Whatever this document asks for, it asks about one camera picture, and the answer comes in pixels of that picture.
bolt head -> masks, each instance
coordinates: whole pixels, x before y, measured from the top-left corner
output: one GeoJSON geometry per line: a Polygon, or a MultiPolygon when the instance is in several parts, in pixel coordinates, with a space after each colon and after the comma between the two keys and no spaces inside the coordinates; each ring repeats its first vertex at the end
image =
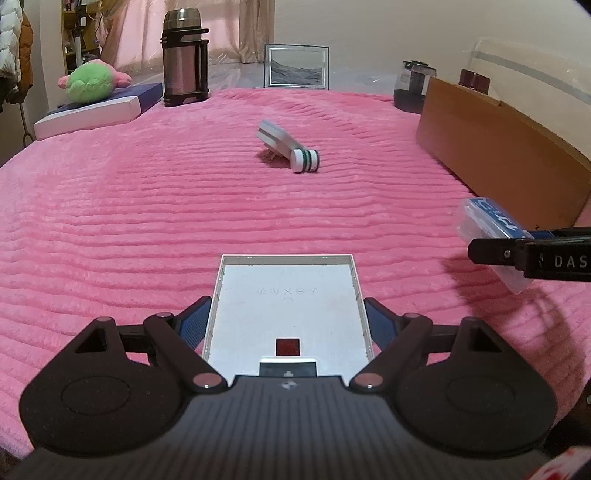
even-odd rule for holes
{"type": "Polygon", "coordinates": [[[200,388],[214,388],[221,385],[222,382],[223,378],[213,373],[199,374],[193,377],[193,383],[200,388]]]}
{"type": "Polygon", "coordinates": [[[370,390],[372,388],[379,387],[382,383],[384,383],[384,378],[378,374],[365,373],[357,375],[353,381],[358,384],[358,386],[370,390]]]}

clear plastic case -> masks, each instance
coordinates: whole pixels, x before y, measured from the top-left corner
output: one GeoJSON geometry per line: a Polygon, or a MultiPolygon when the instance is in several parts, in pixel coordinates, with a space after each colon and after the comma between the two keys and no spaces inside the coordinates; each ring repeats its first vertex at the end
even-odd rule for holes
{"type": "MultiPolygon", "coordinates": [[[[475,238],[533,238],[511,215],[484,197],[466,199],[460,204],[456,231],[467,244],[475,238]]],[[[532,282],[513,267],[491,265],[491,268],[513,293],[521,293],[532,282]]]]}

orange jacket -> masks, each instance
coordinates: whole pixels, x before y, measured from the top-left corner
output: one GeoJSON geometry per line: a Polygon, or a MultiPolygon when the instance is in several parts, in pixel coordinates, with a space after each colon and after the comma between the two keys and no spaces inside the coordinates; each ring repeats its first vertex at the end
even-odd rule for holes
{"type": "Polygon", "coordinates": [[[21,81],[18,83],[18,92],[11,95],[10,103],[22,103],[27,92],[33,86],[33,67],[31,65],[31,48],[33,47],[33,29],[29,19],[22,13],[22,28],[19,38],[18,57],[21,62],[21,81]]]}

pink fleece bedspread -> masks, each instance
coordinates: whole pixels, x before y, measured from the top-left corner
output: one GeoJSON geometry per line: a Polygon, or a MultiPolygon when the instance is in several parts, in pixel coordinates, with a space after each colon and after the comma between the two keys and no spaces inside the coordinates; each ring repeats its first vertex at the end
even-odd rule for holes
{"type": "Polygon", "coordinates": [[[94,317],[139,323],[212,294],[222,254],[355,256],[365,296],[437,323],[489,322],[563,416],[591,373],[585,284],[512,295],[454,232],[468,189],[390,98],[226,90],[116,127],[35,142],[0,170],[0,446],[30,450],[28,381],[94,317]],[[262,160],[262,118],[320,151],[316,174],[262,160]]]}

white puffer jacket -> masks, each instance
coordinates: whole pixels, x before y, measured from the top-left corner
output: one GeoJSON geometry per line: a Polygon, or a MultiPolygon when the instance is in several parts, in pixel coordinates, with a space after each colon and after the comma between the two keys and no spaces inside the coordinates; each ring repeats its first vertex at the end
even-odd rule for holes
{"type": "Polygon", "coordinates": [[[0,76],[21,81],[18,39],[21,36],[22,10],[19,0],[0,0],[0,76]]]}

